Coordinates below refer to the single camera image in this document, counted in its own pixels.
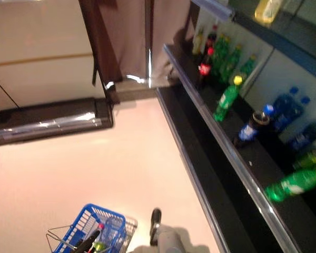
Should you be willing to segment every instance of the blue water bottle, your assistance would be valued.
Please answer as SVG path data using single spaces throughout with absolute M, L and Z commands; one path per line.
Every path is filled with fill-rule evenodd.
M 307 96 L 304 96 L 301 99 L 301 104 L 303 106 L 306 106 L 307 104 L 309 104 L 309 102 L 310 98 Z M 302 105 L 293 100 L 291 106 L 288 109 L 277 115 L 277 118 L 274 119 L 273 122 L 273 127 L 277 133 L 282 132 L 283 129 L 285 129 L 291 122 L 293 122 L 304 113 L 304 108 Z

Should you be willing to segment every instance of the bottle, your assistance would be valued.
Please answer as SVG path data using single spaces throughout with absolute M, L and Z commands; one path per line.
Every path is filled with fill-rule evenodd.
M 255 19 L 261 23 L 272 23 L 283 0 L 260 0 L 255 10 Z
M 299 156 L 293 163 L 295 170 L 311 169 L 314 166 L 316 166 L 316 148 Z
M 220 67 L 219 82 L 221 83 L 228 82 L 229 77 L 231 76 L 235 67 L 239 63 L 240 55 L 241 55 L 241 45 L 238 44 L 235 47 L 235 50 L 233 51 L 233 53 L 227 58 L 227 60 Z
M 236 76 L 234 78 L 234 85 L 228 86 L 228 88 L 223 92 L 219 105 L 213 114 L 213 117 L 216 121 L 223 121 L 225 118 L 227 111 L 233 104 L 236 97 L 239 95 L 239 87 L 242 83 L 242 77 Z
M 196 82 L 196 88 L 198 90 L 204 87 L 205 79 L 210 74 L 210 70 L 212 67 L 211 56 L 213 55 L 213 53 L 214 53 L 214 49 L 212 47 L 209 47 L 209 49 L 207 51 L 207 55 L 205 56 L 205 58 L 203 59 L 203 61 L 200 64 L 200 66 L 198 67 L 199 68 L 199 77 L 198 77 L 198 81 Z
M 273 103 L 274 107 L 274 115 L 273 118 L 276 119 L 278 115 L 280 115 L 282 112 L 290 108 L 291 104 L 293 103 L 294 99 L 293 97 L 298 93 L 299 88 L 296 86 L 293 86 L 289 90 L 289 94 L 282 94 L 278 96 Z
M 240 148 L 253 141 L 259 130 L 269 124 L 273 112 L 274 108 L 269 104 L 264 106 L 263 111 L 254 112 L 249 122 L 240 130 L 238 136 L 234 137 L 234 146 Z
M 242 77 L 241 85 L 244 84 L 248 76 L 252 73 L 254 69 L 255 60 L 256 60 L 256 56 L 255 54 L 252 54 L 251 57 L 249 57 L 249 59 L 245 62 L 245 64 L 241 66 L 239 72 L 236 74 Z
M 307 105 L 309 104 L 309 102 L 310 98 L 307 96 L 301 99 L 302 105 Z M 274 129 L 277 133 L 282 132 L 283 129 L 285 129 L 291 122 L 293 122 L 304 113 L 304 108 L 302 105 L 293 101 L 289 109 L 285 110 L 277 116 L 273 123 Z
M 283 178 L 279 183 L 272 184 L 265 189 L 267 197 L 276 202 L 285 198 L 301 194 L 316 186 L 316 167 L 312 170 L 299 170 Z
M 198 54 L 201 53 L 200 52 L 200 47 L 201 47 L 201 43 L 202 43 L 203 32 L 204 32 L 204 28 L 200 28 L 197 36 L 194 39 L 193 49 L 192 49 L 192 54 L 193 55 L 198 55 Z
M 213 25 L 213 30 L 207 36 L 207 40 L 206 40 L 206 43 L 205 43 L 204 57 L 206 57 L 209 48 L 210 47 L 212 47 L 212 48 L 214 47 L 214 43 L 215 43 L 215 40 L 216 40 L 216 30 L 217 29 L 218 29 L 218 27 L 216 25 Z
M 302 132 L 287 142 L 292 150 L 298 151 L 316 140 L 316 122 L 310 123 Z
M 218 45 L 218 49 L 217 47 L 215 47 L 215 52 L 212 57 L 212 62 L 213 62 L 212 69 L 211 69 L 212 75 L 215 75 L 215 76 L 219 75 L 220 66 L 222 65 L 226 56 L 228 55 L 230 41 L 231 39 L 228 36 L 224 36 L 224 39 Z

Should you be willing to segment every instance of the floor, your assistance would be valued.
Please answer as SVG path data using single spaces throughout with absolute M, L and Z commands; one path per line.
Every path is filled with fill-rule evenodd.
M 219 252 L 156 98 L 114 108 L 115 127 L 0 147 L 0 253 L 51 252 L 49 228 L 94 203 L 138 221 L 128 251 L 149 245 L 151 212 L 189 253 Z

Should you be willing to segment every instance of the shelf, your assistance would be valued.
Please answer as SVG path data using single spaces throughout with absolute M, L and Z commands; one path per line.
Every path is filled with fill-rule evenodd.
M 164 47 L 180 80 L 215 137 L 222 151 L 242 181 L 255 205 L 268 224 L 284 252 L 316 252 L 316 216 L 297 196 L 273 205 L 263 194 L 263 188 L 284 176 L 283 171 L 259 141 L 237 150 L 231 140 L 244 124 L 240 115 L 231 110 L 220 124 L 212 118 L 212 111 L 222 91 L 206 86 L 198 92 L 193 84 L 198 78 L 198 69 L 177 45 Z
M 316 25 L 281 11 L 271 25 L 260 24 L 254 18 L 259 0 L 230 0 L 230 7 L 218 7 L 220 4 L 215 0 L 192 1 L 215 16 L 221 13 L 222 8 L 226 12 L 234 9 L 231 14 L 234 13 L 233 22 L 245 27 L 316 76 Z

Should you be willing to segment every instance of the dark bottle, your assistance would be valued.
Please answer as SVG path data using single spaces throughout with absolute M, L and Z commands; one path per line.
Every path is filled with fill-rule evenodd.
M 302 132 L 295 135 L 287 145 L 294 151 L 303 149 L 316 140 L 316 122 L 310 123 Z
M 274 115 L 272 116 L 273 118 L 277 118 L 278 115 L 290 108 L 294 101 L 293 97 L 298 93 L 298 91 L 299 88 L 293 86 L 290 88 L 289 94 L 282 94 L 276 98 L 275 102 L 273 103 L 275 111 Z
M 310 102 L 310 98 L 305 96 L 301 99 L 301 104 L 292 101 L 290 107 L 284 110 L 281 114 L 277 115 L 277 118 L 273 122 L 273 126 L 277 133 L 282 132 L 290 123 L 301 116 L 304 113 L 302 105 L 307 105 Z
M 259 130 L 268 125 L 270 116 L 274 112 L 273 106 L 266 104 L 263 111 L 256 111 L 252 114 L 249 122 L 240 130 L 238 136 L 233 139 L 233 144 L 237 148 L 252 142 Z
M 205 86 L 206 78 L 210 74 L 210 70 L 212 67 L 212 55 L 214 53 L 214 49 L 210 47 L 207 50 L 207 55 L 204 57 L 203 61 L 201 62 L 199 68 L 199 77 L 196 82 L 196 88 L 199 90 Z

